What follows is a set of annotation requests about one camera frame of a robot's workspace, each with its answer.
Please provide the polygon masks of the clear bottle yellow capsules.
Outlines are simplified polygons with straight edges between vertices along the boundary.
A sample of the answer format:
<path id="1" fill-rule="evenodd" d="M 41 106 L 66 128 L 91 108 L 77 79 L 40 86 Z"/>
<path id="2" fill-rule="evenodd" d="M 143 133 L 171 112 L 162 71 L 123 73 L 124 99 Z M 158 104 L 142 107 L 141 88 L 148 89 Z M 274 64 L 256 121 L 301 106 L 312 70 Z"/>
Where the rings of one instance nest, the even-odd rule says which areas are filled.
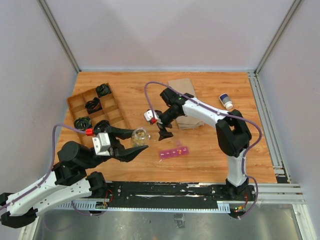
<path id="1" fill-rule="evenodd" d="M 150 138 L 148 131 L 143 127 L 139 127 L 132 132 L 130 143 L 132 147 L 145 146 Z"/>

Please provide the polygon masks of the pink weekly pill organizer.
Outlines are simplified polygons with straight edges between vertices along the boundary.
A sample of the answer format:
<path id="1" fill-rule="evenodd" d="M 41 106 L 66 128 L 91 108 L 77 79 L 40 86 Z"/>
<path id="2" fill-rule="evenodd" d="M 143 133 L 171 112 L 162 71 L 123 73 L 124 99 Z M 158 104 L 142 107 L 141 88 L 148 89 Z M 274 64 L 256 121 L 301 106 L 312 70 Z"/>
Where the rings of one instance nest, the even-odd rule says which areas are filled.
<path id="1" fill-rule="evenodd" d="M 186 156 L 190 153 L 188 146 L 183 145 L 181 141 L 175 142 L 175 148 L 161 150 L 158 152 L 160 161 L 170 158 Z"/>

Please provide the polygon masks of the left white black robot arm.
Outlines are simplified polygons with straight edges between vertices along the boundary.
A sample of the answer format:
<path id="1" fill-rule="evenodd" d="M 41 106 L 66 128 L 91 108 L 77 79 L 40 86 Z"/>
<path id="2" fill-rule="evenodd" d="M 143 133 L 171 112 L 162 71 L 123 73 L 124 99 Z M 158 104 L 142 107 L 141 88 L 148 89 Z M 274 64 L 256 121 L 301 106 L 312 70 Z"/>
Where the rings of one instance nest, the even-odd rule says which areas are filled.
<path id="1" fill-rule="evenodd" d="M 120 141 L 131 138 L 134 130 L 113 127 L 107 120 L 100 127 L 70 130 L 92 138 L 91 148 L 75 141 L 66 142 L 60 151 L 53 151 L 58 163 L 51 163 L 48 172 L 36 182 L 16 193 L 0 195 L 2 225 L 19 229 L 33 223 L 47 211 L 79 198 L 101 198 L 107 184 L 101 172 L 87 174 L 88 169 L 115 159 L 128 163 L 148 148 L 147 144 L 125 148 Z"/>

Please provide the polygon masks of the white capped pill bottle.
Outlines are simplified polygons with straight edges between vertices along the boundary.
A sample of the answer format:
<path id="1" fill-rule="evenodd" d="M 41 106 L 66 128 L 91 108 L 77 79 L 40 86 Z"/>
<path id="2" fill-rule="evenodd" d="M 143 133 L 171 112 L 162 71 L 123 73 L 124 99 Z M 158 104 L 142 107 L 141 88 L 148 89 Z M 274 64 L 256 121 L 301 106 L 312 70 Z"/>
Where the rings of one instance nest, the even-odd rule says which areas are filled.
<path id="1" fill-rule="evenodd" d="M 219 100 L 227 110 L 231 110 L 234 107 L 233 102 L 227 93 L 221 94 Z"/>

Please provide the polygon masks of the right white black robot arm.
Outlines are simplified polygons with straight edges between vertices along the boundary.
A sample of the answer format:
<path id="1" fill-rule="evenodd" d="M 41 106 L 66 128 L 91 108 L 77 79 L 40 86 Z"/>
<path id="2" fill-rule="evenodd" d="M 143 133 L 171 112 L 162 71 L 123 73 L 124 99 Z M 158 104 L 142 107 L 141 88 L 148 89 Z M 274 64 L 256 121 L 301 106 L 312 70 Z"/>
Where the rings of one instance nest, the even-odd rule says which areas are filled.
<path id="1" fill-rule="evenodd" d="M 152 111 L 155 116 L 152 121 L 159 128 L 159 141 L 173 137 L 167 129 L 172 127 L 172 122 L 178 117 L 194 117 L 215 129 L 220 150 L 225 154 L 228 164 L 226 178 L 226 194 L 232 200 L 240 199 L 249 184 L 246 176 L 246 150 L 252 139 L 251 132 L 241 118 L 238 110 L 231 112 L 219 110 L 199 101 L 189 93 L 184 95 L 166 88 L 160 97 L 168 106 L 164 112 Z"/>

